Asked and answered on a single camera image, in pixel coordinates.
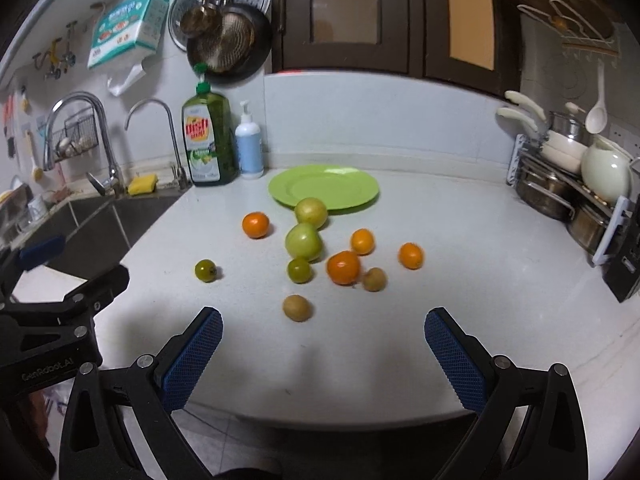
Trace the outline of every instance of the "faucet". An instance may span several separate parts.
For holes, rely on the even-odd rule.
[[[87,173],[86,177],[92,186],[95,187],[96,191],[100,193],[102,196],[107,195],[110,190],[113,189],[116,198],[121,197],[125,193],[124,189],[124,180],[122,178],[122,172],[116,162],[115,157],[113,156],[113,150],[111,149],[111,141],[109,139],[109,128],[107,126],[107,117],[104,113],[104,107],[95,95],[90,94],[89,92],[78,91],[71,92],[71,94],[63,97],[56,104],[53,105],[51,112],[49,114],[49,119],[47,119],[47,129],[44,135],[44,160],[42,161],[42,167],[44,171],[50,171],[53,169],[54,160],[52,156],[51,149],[51,136],[53,134],[53,124],[56,122],[56,118],[60,113],[60,110],[72,101],[86,101],[89,103],[95,110],[96,115],[98,116],[98,127],[100,128],[100,136],[102,137],[102,146],[104,148],[104,153],[107,156],[107,164],[109,166],[109,174],[107,179],[103,182],[100,182],[96,177],[94,177],[91,173]]]
[[[171,131],[171,139],[174,142],[175,163],[176,163],[176,167],[173,168],[174,178],[175,180],[178,181],[178,186],[180,187],[180,189],[186,189],[187,186],[189,185],[189,181],[187,180],[187,173],[184,171],[184,167],[182,166],[182,163],[180,161],[180,153],[178,152],[178,142],[177,140],[175,140],[174,118],[171,115],[171,110],[169,109],[167,103],[165,103],[164,101],[161,101],[160,99],[155,99],[153,97],[149,97],[147,99],[142,99],[142,101],[138,101],[136,104],[134,104],[131,107],[131,110],[129,110],[129,113],[127,114],[127,119],[124,121],[124,131],[127,131],[127,129],[129,128],[129,120],[133,112],[135,112],[138,108],[140,108],[143,104],[146,104],[146,103],[157,103],[162,107],[164,107],[164,109],[166,110],[166,114],[169,118],[169,129]]]

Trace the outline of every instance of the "green dish soap bottle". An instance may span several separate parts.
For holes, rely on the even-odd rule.
[[[238,176],[231,109],[227,98],[204,81],[207,65],[198,63],[196,95],[182,106],[182,136],[194,186],[220,186]]]

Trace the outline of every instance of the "orange tomato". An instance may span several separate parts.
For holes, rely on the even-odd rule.
[[[376,246],[376,239],[368,229],[358,229],[351,235],[351,249],[359,256],[369,254]]]
[[[262,238],[269,230],[269,217],[264,213],[249,213],[242,219],[242,230],[249,238]]]
[[[416,244],[404,244],[398,251],[398,261],[407,269],[420,269],[424,263],[424,252]]]
[[[326,273],[337,285],[351,285],[360,275],[360,259],[353,251],[334,254],[326,262]]]

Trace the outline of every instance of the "cabinet door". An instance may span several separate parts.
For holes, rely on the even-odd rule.
[[[425,76],[502,96],[520,87],[520,18],[502,0],[425,0]]]
[[[407,73],[408,0],[275,0],[282,45],[274,68]]]

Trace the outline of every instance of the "dark brown cabinet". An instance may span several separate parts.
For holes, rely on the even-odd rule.
[[[353,69],[495,95],[520,86],[518,11],[500,0],[273,0],[274,72]]]

